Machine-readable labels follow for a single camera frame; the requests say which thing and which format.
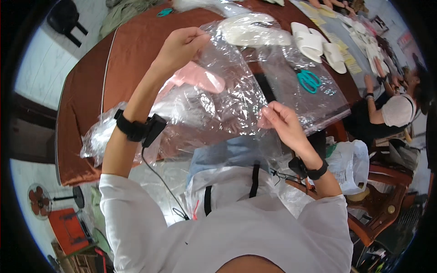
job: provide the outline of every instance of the black wrist band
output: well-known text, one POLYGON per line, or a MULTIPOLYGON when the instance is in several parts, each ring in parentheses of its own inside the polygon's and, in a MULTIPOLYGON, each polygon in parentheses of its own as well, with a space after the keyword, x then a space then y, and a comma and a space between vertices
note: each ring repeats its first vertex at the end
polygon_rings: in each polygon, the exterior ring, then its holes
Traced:
POLYGON ((303 163, 302 159, 295 157, 289 163, 288 167, 300 176, 301 179, 309 177, 311 180, 319 180, 322 175, 328 170, 328 163, 322 159, 323 165, 320 169, 308 170, 303 163))

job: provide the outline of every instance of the brown tablecloth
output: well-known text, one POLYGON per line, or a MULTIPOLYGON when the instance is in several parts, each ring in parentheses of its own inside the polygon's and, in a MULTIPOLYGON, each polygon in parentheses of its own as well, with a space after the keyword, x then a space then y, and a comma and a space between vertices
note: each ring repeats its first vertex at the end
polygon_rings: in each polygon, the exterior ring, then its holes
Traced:
MULTIPOLYGON (((290 23, 293 21, 318 29, 289 1, 285 1, 285 7, 260 0, 246 0, 241 4, 254 12, 272 15, 287 31, 291 31, 290 23)), ((67 76, 56 130, 57 166, 62 185, 91 182, 99 178, 100 170, 93 167, 93 160, 81 159, 79 152, 82 148, 80 136, 85 135, 97 122, 102 101, 103 111, 120 101, 128 101, 173 30, 223 20, 221 16, 204 9, 156 17, 167 7, 170 4, 152 8, 119 27, 114 40, 112 33, 100 41, 67 76)), ((350 104, 360 99, 349 73, 338 74, 327 64, 323 65, 350 104)), ((254 73, 260 72, 256 63, 251 63, 250 68, 254 73)))

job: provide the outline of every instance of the green cloth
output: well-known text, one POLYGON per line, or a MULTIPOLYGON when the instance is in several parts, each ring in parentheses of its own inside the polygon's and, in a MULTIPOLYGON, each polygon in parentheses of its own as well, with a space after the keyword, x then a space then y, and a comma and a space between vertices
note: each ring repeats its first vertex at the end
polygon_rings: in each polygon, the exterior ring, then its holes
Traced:
POLYGON ((159 0, 122 0, 113 7, 102 22, 99 40, 105 38, 113 30, 126 23, 136 15, 156 5, 159 0))
POLYGON ((94 215, 94 225, 100 228, 105 228, 105 216, 100 210, 100 200, 102 199, 102 194, 96 187, 91 187, 91 206, 94 215))

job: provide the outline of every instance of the hand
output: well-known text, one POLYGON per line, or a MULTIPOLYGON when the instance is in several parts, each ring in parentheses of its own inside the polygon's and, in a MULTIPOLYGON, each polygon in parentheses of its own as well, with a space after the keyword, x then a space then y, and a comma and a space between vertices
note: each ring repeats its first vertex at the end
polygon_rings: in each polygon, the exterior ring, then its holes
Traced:
POLYGON ((364 76, 364 83, 366 84, 367 93, 373 94, 373 81, 370 75, 364 76))
POLYGON ((261 112, 262 117, 258 123, 259 127, 274 128, 282 142, 299 155, 305 149, 312 149, 297 115, 292 109, 277 101, 272 101, 267 107, 263 107, 261 112))
POLYGON ((333 8, 334 8, 334 6, 332 5, 332 3, 331 3, 330 0, 323 0, 323 3, 324 3, 326 6, 328 6, 330 9, 333 9, 333 8))
POLYGON ((197 27, 177 29, 167 37, 151 68, 173 75, 199 55, 210 39, 197 27))
POLYGON ((320 8, 319 0, 309 0, 309 3, 310 3, 313 7, 317 8, 317 9, 320 8))

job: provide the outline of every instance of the black cable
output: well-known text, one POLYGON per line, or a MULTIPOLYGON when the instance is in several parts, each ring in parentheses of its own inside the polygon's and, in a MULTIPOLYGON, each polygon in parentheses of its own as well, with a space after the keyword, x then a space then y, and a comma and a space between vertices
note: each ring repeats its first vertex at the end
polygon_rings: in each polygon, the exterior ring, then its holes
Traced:
POLYGON ((176 208, 172 208, 174 213, 182 218, 184 218, 185 220, 189 220, 187 213, 185 212, 184 208, 182 208, 182 205, 179 203, 179 201, 177 200, 177 198, 175 197, 175 195, 173 194, 173 192, 170 190, 170 188, 167 186, 167 183, 165 183, 164 179, 146 162, 146 160, 144 159, 144 149, 145 147, 142 148, 141 150, 141 158, 143 160, 143 162, 150 168, 150 170, 152 172, 154 172, 160 179, 161 181, 164 183, 164 186, 168 189, 168 191, 170 192, 171 196, 173 196, 173 198, 175 199, 176 203, 179 205, 180 210, 176 209, 176 208))
POLYGON ((277 176, 279 178, 279 180, 276 182, 275 186, 281 181, 281 179, 287 179, 288 177, 293 177, 294 179, 299 180, 299 177, 293 176, 291 174, 280 173, 276 170, 273 170, 271 173, 273 176, 277 176))

